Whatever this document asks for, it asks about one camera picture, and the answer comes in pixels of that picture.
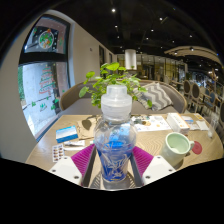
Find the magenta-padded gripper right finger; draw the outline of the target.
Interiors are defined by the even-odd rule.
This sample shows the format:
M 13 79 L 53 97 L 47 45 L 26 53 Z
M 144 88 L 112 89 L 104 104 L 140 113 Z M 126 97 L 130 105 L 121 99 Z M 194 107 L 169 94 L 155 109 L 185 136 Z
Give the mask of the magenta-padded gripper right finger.
M 130 161 L 137 187 L 150 184 L 175 172 L 162 156 L 152 156 L 137 146 L 133 148 Z

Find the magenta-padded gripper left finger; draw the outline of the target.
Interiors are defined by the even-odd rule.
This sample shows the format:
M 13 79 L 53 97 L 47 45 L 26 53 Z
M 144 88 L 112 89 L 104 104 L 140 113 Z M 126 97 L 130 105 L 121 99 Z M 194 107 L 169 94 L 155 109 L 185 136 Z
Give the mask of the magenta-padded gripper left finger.
M 63 156 L 49 172 L 79 186 L 88 187 L 95 156 L 96 147 L 92 144 L 72 157 Z

